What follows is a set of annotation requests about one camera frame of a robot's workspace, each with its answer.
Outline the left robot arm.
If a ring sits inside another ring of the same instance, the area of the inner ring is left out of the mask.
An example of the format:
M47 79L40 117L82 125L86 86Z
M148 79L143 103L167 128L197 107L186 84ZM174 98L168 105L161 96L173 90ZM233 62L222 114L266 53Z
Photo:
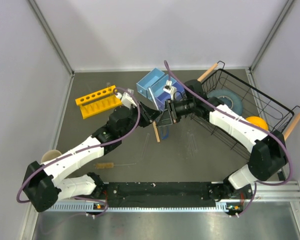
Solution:
M104 191L104 182L99 175L89 172L82 177L68 176L115 150L137 127L149 126L160 114L159 110L142 102L130 107L116 107L105 125L73 149L46 162L30 163L25 172L22 191L39 213L63 199L81 195L99 198Z

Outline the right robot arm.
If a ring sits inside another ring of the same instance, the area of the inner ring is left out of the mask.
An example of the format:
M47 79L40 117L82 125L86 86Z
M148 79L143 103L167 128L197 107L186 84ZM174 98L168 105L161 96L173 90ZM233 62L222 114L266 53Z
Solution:
M223 181L223 192L227 197L235 198L243 187L267 181L289 162L281 132L269 132L250 123L221 99L206 94L195 79L183 84L183 88L183 98L171 96L165 100L159 126L176 124L183 116L194 114L223 130L250 153L248 162Z

